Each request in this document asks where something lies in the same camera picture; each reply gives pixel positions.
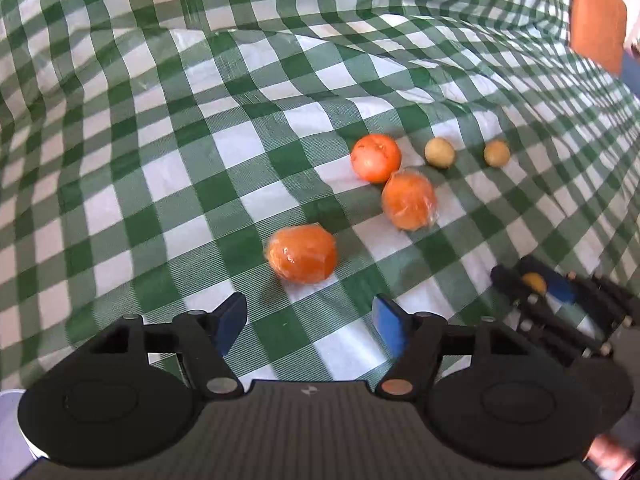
plastic wrap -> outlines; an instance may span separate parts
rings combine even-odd
[[[382,190],[382,209],[399,228],[415,231],[438,219],[438,199],[428,178],[417,171],[394,173]]]
[[[318,283],[338,263],[334,237],[318,224],[285,227],[269,238],[265,257],[284,280]]]

gingham cloth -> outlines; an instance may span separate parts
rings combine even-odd
[[[122,314],[232,291],[251,378],[375,382],[373,295],[503,316],[496,262],[637,278],[640,102],[568,48],[570,0],[0,0],[0,378],[28,385]],[[396,230],[349,152],[369,132],[436,186]],[[427,140],[458,150],[424,165]],[[507,140],[501,169],[482,160]],[[340,263],[278,280],[262,250],[319,222]],[[167,356],[152,356],[175,369]]]

orange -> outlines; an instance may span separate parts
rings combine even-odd
[[[546,281],[536,272],[527,272],[522,275],[522,281],[535,290],[540,296],[546,294]]]
[[[415,231],[436,220],[438,200],[429,179],[414,171],[394,173],[382,190],[382,210],[399,229]]]
[[[372,184],[389,180],[400,168],[402,153],[396,142],[386,135],[362,137],[351,150],[351,165],[358,176]]]
[[[279,277],[297,283],[322,282],[338,263],[334,237],[318,224],[280,229],[265,256]]]

potato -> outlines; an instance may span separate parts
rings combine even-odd
[[[509,147],[503,140],[491,140],[484,147],[484,160],[492,168],[504,166],[510,157]]]
[[[427,142],[424,147],[424,158],[432,166],[446,170],[456,160],[456,150],[448,140],[436,137]]]

small round fruit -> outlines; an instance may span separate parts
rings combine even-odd
[[[362,137],[351,150],[351,165],[358,176],[372,184],[389,180],[400,168],[402,153],[396,142],[386,135]]]
[[[280,229],[265,253],[279,277],[296,283],[322,282],[338,263],[334,237],[318,224]]]
[[[415,231],[432,225],[438,200],[429,179],[414,171],[394,173],[382,190],[382,210],[399,229]]]
[[[424,158],[432,166],[446,170],[456,160],[456,150],[453,149],[448,140],[436,137],[427,142],[424,147]]]
[[[503,140],[490,140],[484,147],[484,160],[492,168],[504,166],[510,156],[509,147]]]
[[[537,272],[527,272],[523,274],[522,281],[535,290],[540,296],[546,294],[546,282],[545,279]]]

